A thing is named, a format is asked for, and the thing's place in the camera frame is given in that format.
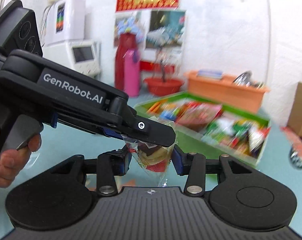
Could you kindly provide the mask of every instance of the trigger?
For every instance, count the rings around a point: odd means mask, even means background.
[[[43,131],[41,122],[25,114],[19,115],[6,138],[1,153],[10,149],[24,148],[30,139],[41,131]]]

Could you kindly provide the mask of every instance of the white wall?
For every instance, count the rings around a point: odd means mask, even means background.
[[[270,0],[271,71],[267,72],[269,17],[267,0],[180,0],[187,10],[182,71],[216,68],[268,81],[264,108],[281,125],[288,119],[296,83],[302,80],[302,0]],[[47,0],[22,0],[41,19]],[[85,38],[102,42],[102,80],[114,79],[113,25],[116,0],[86,0]]]

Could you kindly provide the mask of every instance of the human hand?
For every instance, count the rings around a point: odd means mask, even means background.
[[[36,152],[41,147],[41,135],[37,134],[27,147],[20,150],[7,150],[0,155],[0,187],[11,185],[17,174],[28,162],[31,152]]]

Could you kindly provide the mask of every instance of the barcode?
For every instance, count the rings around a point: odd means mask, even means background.
[[[153,143],[145,143],[145,144],[147,145],[147,147],[148,147],[149,149],[154,148],[154,147],[157,147],[157,145],[156,145],[156,144],[153,144]]]

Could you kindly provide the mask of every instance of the machine screen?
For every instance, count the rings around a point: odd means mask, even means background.
[[[73,48],[75,62],[81,62],[86,60],[93,60],[93,54],[91,47],[78,47]]]

